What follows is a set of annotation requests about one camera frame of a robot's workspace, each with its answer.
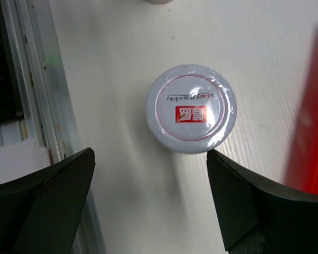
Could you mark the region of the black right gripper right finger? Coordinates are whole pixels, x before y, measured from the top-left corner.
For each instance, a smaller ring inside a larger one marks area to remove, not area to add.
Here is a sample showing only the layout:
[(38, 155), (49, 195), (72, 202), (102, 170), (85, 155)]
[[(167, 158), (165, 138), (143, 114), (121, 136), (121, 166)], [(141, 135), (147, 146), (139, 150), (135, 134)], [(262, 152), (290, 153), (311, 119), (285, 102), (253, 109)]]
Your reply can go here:
[(287, 187), (207, 153), (207, 171), (229, 253), (318, 253), (318, 195)]

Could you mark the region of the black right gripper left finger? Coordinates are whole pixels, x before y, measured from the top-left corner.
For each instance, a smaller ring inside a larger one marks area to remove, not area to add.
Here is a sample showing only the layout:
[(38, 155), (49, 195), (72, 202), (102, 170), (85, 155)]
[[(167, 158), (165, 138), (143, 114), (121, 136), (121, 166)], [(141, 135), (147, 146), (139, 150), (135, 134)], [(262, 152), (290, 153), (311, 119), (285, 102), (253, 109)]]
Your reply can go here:
[(70, 253), (94, 168), (86, 148), (0, 184), (0, 253)]

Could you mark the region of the white-lidded red spice jar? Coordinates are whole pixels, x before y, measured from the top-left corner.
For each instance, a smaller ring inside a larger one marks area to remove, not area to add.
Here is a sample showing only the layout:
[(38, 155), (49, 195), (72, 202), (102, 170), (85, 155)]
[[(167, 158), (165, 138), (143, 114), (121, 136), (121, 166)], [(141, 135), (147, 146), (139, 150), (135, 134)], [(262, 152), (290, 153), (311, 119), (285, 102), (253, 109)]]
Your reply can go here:
[(198, 154), (215, 149), (231, 133), (237, 116), (234, 92), (218, 72), (180, 65), (161, 74), (146, 100), (148, 126), (170, 150)]

